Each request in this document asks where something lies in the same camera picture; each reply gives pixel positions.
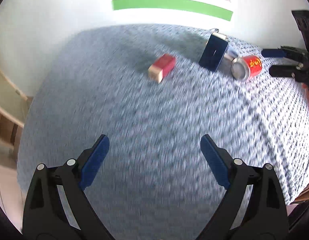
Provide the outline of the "wooden shelf furniture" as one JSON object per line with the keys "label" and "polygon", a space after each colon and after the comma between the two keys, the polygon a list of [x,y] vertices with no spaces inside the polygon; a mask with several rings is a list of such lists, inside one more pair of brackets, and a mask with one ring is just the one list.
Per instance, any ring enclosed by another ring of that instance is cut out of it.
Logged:
{"label": "wooden shelf furniture", "polygon": [[0,146],[15,160],[32,100],[0,70]]}

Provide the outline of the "dark navy box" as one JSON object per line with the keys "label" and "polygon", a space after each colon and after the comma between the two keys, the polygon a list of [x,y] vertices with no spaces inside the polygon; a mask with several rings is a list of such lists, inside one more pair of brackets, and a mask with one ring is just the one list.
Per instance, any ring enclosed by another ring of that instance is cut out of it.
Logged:
{"label": "dark navy box", "polygon": [[223,41],[213,34],[206,43],[199,60],[199,65],[209,71],[215,72],[229,47],[229,42]]}

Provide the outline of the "red drink can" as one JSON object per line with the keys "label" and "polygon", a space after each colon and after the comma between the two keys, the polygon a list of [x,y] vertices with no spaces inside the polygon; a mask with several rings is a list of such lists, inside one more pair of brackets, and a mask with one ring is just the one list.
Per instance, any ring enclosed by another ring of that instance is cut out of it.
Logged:
{"label": "red drink can", "polygon": [[262,62],[255,55],[237,57],[231,63],[231,73],[237,81],[247,81],[259,75]]}

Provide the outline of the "small red box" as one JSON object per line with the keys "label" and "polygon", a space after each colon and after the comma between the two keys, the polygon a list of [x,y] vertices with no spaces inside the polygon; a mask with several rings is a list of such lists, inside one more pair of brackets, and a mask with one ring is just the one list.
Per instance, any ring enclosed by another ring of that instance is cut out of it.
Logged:
{"label": "small red box", "polygon": [[161,83],[161,81],[175,67],[176,58],[170,54],[164,54],[148,68],[148,76],[150,79]]}

